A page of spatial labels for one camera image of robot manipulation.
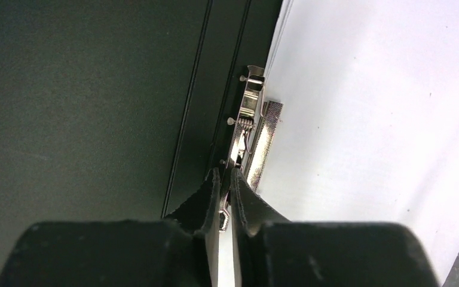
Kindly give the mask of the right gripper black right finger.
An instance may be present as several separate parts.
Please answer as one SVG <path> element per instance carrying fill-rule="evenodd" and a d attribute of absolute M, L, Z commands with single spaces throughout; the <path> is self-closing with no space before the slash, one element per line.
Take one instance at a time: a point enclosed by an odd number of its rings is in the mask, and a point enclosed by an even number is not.
<path fill-rule="evenodd" d="M 437 286 L 414 234 L 391 222 L 294 222 L 229 180 L 236 286 Z"/>

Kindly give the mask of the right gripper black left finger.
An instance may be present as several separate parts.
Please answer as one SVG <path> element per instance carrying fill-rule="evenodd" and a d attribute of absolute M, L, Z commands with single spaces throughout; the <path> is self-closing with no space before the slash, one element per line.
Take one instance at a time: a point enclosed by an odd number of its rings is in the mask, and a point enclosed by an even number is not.
<path fill-rule="evenodd" d="M 0 272 L 0 286 L 216 286 L 218 169 L 158 221 L 31 225 Z"/>

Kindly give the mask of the black blue file folder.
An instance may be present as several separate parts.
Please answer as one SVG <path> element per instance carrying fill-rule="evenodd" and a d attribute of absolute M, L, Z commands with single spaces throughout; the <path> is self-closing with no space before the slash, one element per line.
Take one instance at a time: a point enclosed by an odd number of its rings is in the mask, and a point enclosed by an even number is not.
<path fill-rule="evenodd" d="M 44 221 L 155 221 L 223 167 L 282 1 L 0 1 L 0 271 Z"/>

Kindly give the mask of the white paper sheet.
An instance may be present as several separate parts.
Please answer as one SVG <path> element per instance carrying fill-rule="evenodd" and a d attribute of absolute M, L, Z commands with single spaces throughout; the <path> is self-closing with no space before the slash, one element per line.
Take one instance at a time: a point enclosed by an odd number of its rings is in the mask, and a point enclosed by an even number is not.
<path fill-rule="evenodd" d="M 258 191 L 296 221 L 391 221 L 459 286 L 459 1 L 284 1 Z"/>

